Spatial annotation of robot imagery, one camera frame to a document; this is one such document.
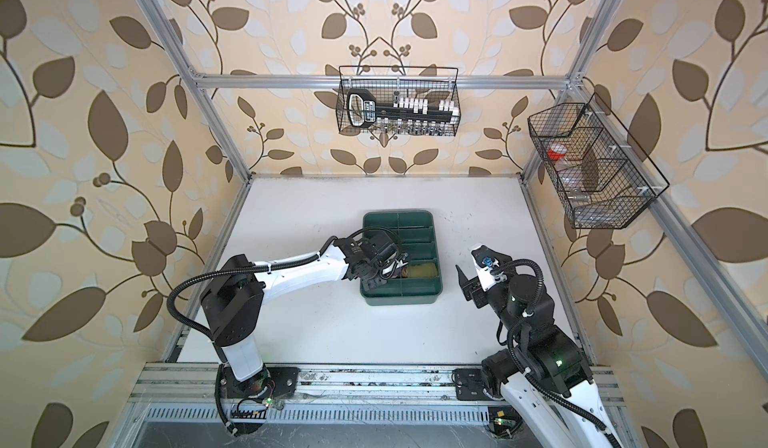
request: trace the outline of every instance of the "green tray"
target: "green tray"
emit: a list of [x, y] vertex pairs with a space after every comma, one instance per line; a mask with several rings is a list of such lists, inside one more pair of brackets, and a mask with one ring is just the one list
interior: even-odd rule
[[425, 210], [405, 212], [370, 212], [362, 217], [362, 226], [383, 226], [392, 229], [402, 241], [402, 250], [410, 255], [410, 265], [434, 263], [438, 276], [430, 279], [394, 279], [385, 285], [365, 291], [360, 284], [360, 295], [368, 305], [419, 305], [433, 303], [442, 292], [440, 263], [435, 239], [432, 213]]

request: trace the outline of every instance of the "patterned wallpaper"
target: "patterned wallpaper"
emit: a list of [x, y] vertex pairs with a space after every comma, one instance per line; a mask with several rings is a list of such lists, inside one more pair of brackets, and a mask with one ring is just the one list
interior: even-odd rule
[[0, 0], [0, 37], [0, 431], [92, 447], [240, 183], [133, 0]]
[[[585, 78], [763, 317], [767, 5], [625, 0]], [[650, 213], [619, 232], [573, 231], [549, 178], [539, 180], [589, 339], [621, 379], [648, 447], [764, 446], [768, 384]]]

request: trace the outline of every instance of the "white work surface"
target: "white work surface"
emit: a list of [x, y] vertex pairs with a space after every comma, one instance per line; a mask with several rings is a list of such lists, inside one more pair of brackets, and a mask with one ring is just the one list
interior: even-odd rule
[[[539, 263], [555, 322], [572, 338], [515, 178], [255, 179], [219, 266], [240, 253], [263, 261], [317, 250], [328, 237], [361, 228], [365, 213], [403, 209], [428, 210], [434, 217], [442, 275], [437, 301], [369, 306], [358, 280], [293, 291], [261, 309], [256, 339], [265, 362], [479, 364], [502, 348], [495, 339], [498, 317], [490, 306], [476, 309], [464, 299], [455, 268], [475, 276], [468, 249], [478, 243]], [[202, 310], [196, 320], [207, 325]], [[178, 361], [218, 357], [208, 339], [192, 330]]]

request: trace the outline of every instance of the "leaf wallpaper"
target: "leaf wallpaper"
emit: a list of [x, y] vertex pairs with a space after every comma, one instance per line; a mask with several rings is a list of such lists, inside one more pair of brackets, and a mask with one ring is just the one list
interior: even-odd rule
[[[585, 78], [763, 318], [766, 4], [625, 0]], [[763, 446], [768, 384], [653, 216], [573, 230], [543, 170], [532, 187], [589, 340], [648, 447]]]
[[240, 182], [133, 0], [0, 0], [0, 40], [4, 441], [99, 446]]

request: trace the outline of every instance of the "wire basket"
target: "wire basket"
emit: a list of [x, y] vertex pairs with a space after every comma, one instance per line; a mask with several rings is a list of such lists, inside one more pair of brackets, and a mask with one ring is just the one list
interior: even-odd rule
[[[661, 195], [669, 181], [627, 130], [617, 141], [600, 119], [606, 105], [559, 104], [528, 117], [533, 145], [574, 229], [623, 229]], [[649, 180], [628, 155], [648, 161], [663, 182]]]
[[339, 67], [336, 121], [342, 135], [456, 136], [462, 118], [457, 68]]

